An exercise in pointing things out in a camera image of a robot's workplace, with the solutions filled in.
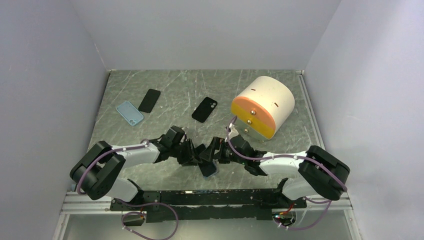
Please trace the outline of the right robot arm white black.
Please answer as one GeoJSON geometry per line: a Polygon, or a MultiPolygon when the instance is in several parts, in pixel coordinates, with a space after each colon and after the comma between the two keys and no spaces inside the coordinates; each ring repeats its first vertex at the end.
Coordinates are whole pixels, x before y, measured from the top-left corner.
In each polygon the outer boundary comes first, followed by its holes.
{"type": "Polygon", "coordinates": [[[254,149],[241,135],[230,140],[214,137],[209,146],[199,146],[196,152],[203,162],[238,163],[254,176],[281,174],[283,179],[274,196],[282,208],[311,195],[338,201],[347,191],[351,172],[345,163],[317,145],[298,153],[272,153],[254,149]]]}

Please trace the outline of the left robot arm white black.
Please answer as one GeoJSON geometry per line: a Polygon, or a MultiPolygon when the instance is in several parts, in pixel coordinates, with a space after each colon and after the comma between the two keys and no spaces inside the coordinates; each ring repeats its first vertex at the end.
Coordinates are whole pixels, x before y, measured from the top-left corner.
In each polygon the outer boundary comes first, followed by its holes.
{"type": "Polygon", "coordinates": [[[142,206],[144,191],[131,179],[120,178],[126,168],[141,164],[157,164],[175,158],[181,166],[201,163],[198,151],[185,131],[173,125],[155,139],[144,138],[139,144],[118,146],[97,142],[71,169],[70,178],[76,192],[91,200],[104,196],[119,199],[130,210],[142,206]]]}

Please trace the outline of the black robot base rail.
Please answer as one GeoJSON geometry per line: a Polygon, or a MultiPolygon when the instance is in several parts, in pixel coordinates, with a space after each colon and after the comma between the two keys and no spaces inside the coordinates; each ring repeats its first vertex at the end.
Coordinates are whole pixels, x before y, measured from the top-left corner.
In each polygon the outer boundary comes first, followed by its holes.
{"type": "Polygon", "coordinates": [[[302,198],[289,200],[277,189],[147,190],[143,197],[125,205],[116,199],[113,212],[143,211],[147,223],[179,220],[244,219],[271,220],[272,215],[305,209],[302,198]]]}

